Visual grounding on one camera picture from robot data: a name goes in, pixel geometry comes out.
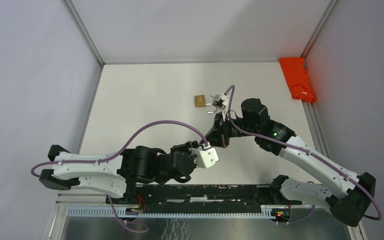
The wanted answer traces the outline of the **large brass padlock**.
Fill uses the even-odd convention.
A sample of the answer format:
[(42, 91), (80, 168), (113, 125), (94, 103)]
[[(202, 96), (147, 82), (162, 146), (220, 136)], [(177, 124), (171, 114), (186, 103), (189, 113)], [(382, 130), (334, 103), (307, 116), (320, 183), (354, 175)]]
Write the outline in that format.
[(214, 107), (214, 106), (212, 104), (212, 101), (207, 100), (206, 96), (203, 94), (194, 96), (194, 107), (207, 108), (207, 111), (205, 112), (206, 114), (215, 114), (217, 112), (216, 108), (209, 110), (210, 107)]

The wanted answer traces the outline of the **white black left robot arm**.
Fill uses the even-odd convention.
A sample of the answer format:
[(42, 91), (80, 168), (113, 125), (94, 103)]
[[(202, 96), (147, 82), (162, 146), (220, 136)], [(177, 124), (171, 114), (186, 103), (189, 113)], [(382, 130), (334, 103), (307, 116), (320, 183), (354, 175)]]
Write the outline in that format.
[(48, 157), (51, 168), (42, 169), (39, 181), (48, 189), (86, 189), (103, 193), (125, 204), (137, 198), (136, 184), (164, 185), (174, 180), (186, 183), (196, 168), (191, 148), (197, 141), (175, 145), (166, 153), (160, 148), (137, 146), (125, 149), (111, 161), (100, 163), (106, 154), (79, 155), (52, 145)]

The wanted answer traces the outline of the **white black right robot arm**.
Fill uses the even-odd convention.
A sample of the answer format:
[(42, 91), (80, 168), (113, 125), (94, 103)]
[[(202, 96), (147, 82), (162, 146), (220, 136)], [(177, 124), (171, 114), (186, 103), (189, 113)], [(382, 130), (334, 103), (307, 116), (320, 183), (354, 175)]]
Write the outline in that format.
[(357, 227), (363, 218), (379, 219), (366, 214), (374, 203), (373, 175), (346, 169), (310, 147), (289, 127), (271, 119), (267, 107), (258, 98), (241, 103), (241, 117), (231, 117), (233, 110), (224, 94), (214, 98), (211, 105), (217, 114), (205, 137), (212, 147), (226, 148), (232, 138), (254, 137), (261, 149), (295, 164), (319, 181), (312, 185), (279, 175), (268, 191), (273, 203), (291, 200), (321, 207), (350, 227)]

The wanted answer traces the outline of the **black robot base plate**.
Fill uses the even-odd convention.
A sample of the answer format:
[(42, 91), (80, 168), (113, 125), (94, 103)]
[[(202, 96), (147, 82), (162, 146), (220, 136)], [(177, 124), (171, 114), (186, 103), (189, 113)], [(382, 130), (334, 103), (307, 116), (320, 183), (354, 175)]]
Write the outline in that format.
[(146, 214), (250, 214), (262, 206), (294, 206), (280, 190), (264, 185), (137, 185), (114, 205), (141, 206)]

